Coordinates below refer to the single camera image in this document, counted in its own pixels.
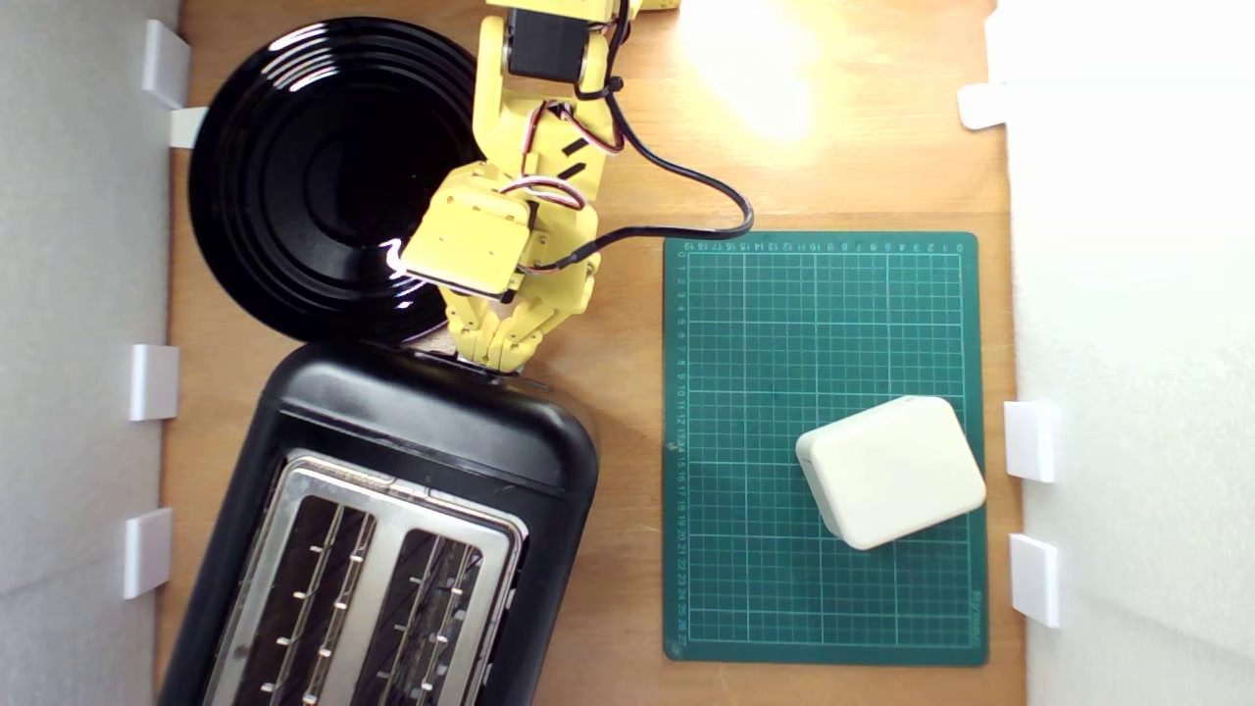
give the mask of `robotic arm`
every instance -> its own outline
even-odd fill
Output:
[[[753,209],[727,184],[654,155],[622,119],[614,98],[620,82],[611,71],[643,0],[488,3],[510,13],[486,18],[479,31],[473,130],[486,159],[446,177],[418,231],[389,262],[397,276],[439,285],[461,356],[512,372],[548,331],[584,312],[602,246],[630,234],[735,237],[752,226]],[[505,87],[507,71],[574,92],[512,90]],[[591,202],[606,157],[626,142],[656,164],[733,197],[742,224],[643,226],[599,237]],[[494,301],[515,307],[501,317]]]

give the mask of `white bracket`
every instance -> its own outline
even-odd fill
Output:
[[[1048,628],[1059,627],[1059,551],[1023,534],[1013,534],[1012,606]]]
[[[143,89],[167,108],[182,108],[187,103],[187,73],[191,65],[192,48],[166,25],[148,20]]]
[[[1007,122],[1010,104],[1007,84],[1012,79],[1014,44],[1007,9],[996,9],[985,19],[985,61],[989,82],[959,89],[959,120],[968,129],[984,129]]]
[[[178,347],[131,346],[131,421],[178,415]]]
[[[144,31],[142,88],[171,109],[169,145],[191,149],[207,112],[203,107],[186,107],[192,48],[157,20],[147,20]]]
[[[174,513],[161,508],[127,520],[122,597],[138,598],[169,581]]]
[[[182,108],[169,112],[169,145],[179,149],[196,147],[196,135],[208,108]]]
[[[1003,404],[1007,473],[1025,480],[1054,483],[1059,410],[1050,403]]]

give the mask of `toaster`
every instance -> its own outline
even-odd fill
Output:
[[[591,430],[521,376],[296,349],[261,394],[158,702],[531,702],[592,503]]]

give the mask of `wooden table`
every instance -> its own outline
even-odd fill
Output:
[[[1010,608],[1007,534],[1020,527],[1003,473],[1013,398],[1008,187],[999,130],[971,134],[955,90],[984,79],[993,0],[684,0],[644,15],[621,54],[622,104],[658,152],[745,191],[763,228],[971,229],[980,238],[991,658],[979,670],[673,663],[661,650],[661,258],[606,251],[587,313],[546,340],[528,374],[597,414],[597,500],[548,652],[537,705],[978,705],[1024,702],[1024,628]],[[424,24],[474,46],[478,0],[184,0],[192,104],[254,49],[309,21],[360,14]],[[166,435],[162,502],[174,571],[161,596],[164,671],[259,391],[295,344],[240,310],[196,250],[173,169],[171,339],[183,401]],[[604,227],[729,222],[718,197],[635,154],[610,166]]]

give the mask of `cutting mat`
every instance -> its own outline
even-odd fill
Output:
[[[825,530],[793,454],[818,425],[937,395],[984,468],[975,237],[671,240],[665,308],[666,653],[984,663],[984,509],[857,552]]]

